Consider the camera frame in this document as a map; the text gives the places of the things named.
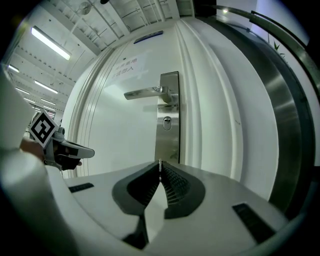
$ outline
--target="black slot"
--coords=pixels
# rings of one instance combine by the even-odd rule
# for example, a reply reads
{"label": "black slot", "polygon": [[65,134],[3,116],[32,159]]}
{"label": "black slot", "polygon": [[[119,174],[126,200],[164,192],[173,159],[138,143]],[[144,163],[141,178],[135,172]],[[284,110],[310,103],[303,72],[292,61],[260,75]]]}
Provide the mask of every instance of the black slot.
{"label": "black slot", "polygon": [[232,206],[254,240],[260,244],[272,237],[275,232],[246,203]]}
{"label": "black slot", "polygon": [[78,192],[78,191],[81,191],[81,190],[86,190],[86,189],[89,189],[89,188],[92,188],[92,187],[94,187],[94,185],[92,183],[84,183],[84,184],[81,184],[81,185],[70,186],[69,190],[70,190],[71,193],[75,193],[75,192]]}

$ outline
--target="ceiling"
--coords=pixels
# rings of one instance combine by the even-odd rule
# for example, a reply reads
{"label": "ceiling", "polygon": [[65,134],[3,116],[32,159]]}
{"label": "ceiling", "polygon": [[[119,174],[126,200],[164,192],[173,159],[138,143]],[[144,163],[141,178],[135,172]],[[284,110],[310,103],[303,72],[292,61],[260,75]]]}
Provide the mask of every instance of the ceiling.
{"label": "ceiling", "polygon": [[[193,14],[192,0],[158,1],[166,20]],[[91,5],[86,15],[81,14],[83,2]],[[23,97],[35,102],[35,106],[53,108],[60,119],[78,77],[95,57],[125,35],[156,22],[162,20],[155,0],[110,0],[104,5],[100,0],[45,0],[28,17],[25,32],[5,64],[19,69],[19,73],[7,70],[15,86],[30,93],[21,92]],[[33,26],[71,53],[70,59],[64,59],[33,36]]]}

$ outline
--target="curved metal frame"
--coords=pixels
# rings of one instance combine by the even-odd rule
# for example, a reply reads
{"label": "curved metal frame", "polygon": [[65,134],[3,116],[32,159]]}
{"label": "curved metal frame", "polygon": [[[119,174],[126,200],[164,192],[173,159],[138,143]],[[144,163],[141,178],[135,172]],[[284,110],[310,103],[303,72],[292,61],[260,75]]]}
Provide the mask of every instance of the curved metal frame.
{"label": "curved metal frame", "polygon": [[273,20],[272,18],[269,18],[268,16],[265,16],[259,12],[256,12],[254,10],[251,11],[252,14],[261,16],[263,18],[265,18],[266,20],[274,23],[275,25],[277,25],[279,28],[281,28],[282,30],[284,30],[285,32],[287,32],[290,36],[292,36],[303,48],[306,48],[307,46],[304,44],[304,42],[302,42],[299,37],[297,37],[294,33],[292,33],[289,29],[287,29],[285,26],[281,25],[279,22],[276,22],[275,20]]}
{"label": "curved metal frame", "polygon": [[258,17],[257,15],[244,10],[222,5],[212,5],[212,7],[219,10],[227,9],[230,13],[248,18],[251,23],[264,29],[270,35],[275,37],[280,43],[282,43],[292,53],[292,55],[296,58],[296,60],[299,62],[299,64],[307,74],[317,96],[317,99],[320,102],[320,71],[309,54],[300,45],[300,42],[293,39],[291,33],[284,31],[281,27],[277,26],[275,22],[270,22],[264,18]]}
{"label": "curved metal frame", "polygon": [[287,63],[262,38],[244,27],[201,20],[242,51],[269,94],[279,137],[278,168],[269,201],[291,219],[307,195],[315,159],[314,125],[304,91]]}

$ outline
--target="black rubber pad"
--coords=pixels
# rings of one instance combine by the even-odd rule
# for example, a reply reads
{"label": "black rubber pad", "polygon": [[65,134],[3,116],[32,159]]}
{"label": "black rubber pad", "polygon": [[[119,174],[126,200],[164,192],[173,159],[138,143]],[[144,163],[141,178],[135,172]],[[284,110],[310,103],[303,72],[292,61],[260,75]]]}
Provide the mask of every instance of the black rubber pad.
{"label": "black rubber pad", "polygon": [[161,183],[164,187],[168,208],[165,219],[176,219],[190,215],[203,202],[206,188],[197,177],[163,161]]}
{"label": "black rubber pad", "polygon": [[269,227],[246,203],[234,205],[232,208],[258,244],[275,234],[271,227]]}
{"label": "black rubber pad", "polygon": [[142,216],[159,183],[159,161],[155,161],[119,180],[112,188],[112,197],[125,214]]}
{"label": "black rubber pad", "polygon": [[81,191],[81,190],[86,190],[86,189],[89,189],[89,188],[92,188],[92,187],[94,187],[94,185],[92,183],[84,183],[84,184],[81,184],[81,185],[70,186],[69,190],[70,190],[71,193],[75,193],[75,192],[78,192],[78,191]]}

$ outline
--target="stainless steel panel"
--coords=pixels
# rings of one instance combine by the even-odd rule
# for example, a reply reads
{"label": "stainless steel panel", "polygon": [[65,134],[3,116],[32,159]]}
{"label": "stainless steel panel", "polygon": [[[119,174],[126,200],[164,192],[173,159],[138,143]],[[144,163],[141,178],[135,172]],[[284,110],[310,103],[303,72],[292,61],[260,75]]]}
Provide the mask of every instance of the stainless steel panel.
{"label": "stainless steel panel", "polygon": [[[169,87],[171,102],[158,99],[158,115],[154,159],[179,163],[180,161],[180,93],[178,71],[161,74],[160,86]],[[165,129],[165,119],[171,119],[171,128]]]}
{"label": "stainless steel panel", "polygon": [[161,74],[160,86],[126,92],[127,100],[159,96],[154,159],[180,161],[180,88],[178,71]]}
{"label": "stainless steel panel", "polygon": [[[215,19],[201,20],[241,50],[265,86],[276,119],[279,145],[278,168],[269,202],[293,218],[307,195],[315,156],[312,115],[304,91],[283,58],[267,42],[240,26]],[[243,136],[250,134],[244,130]]]}

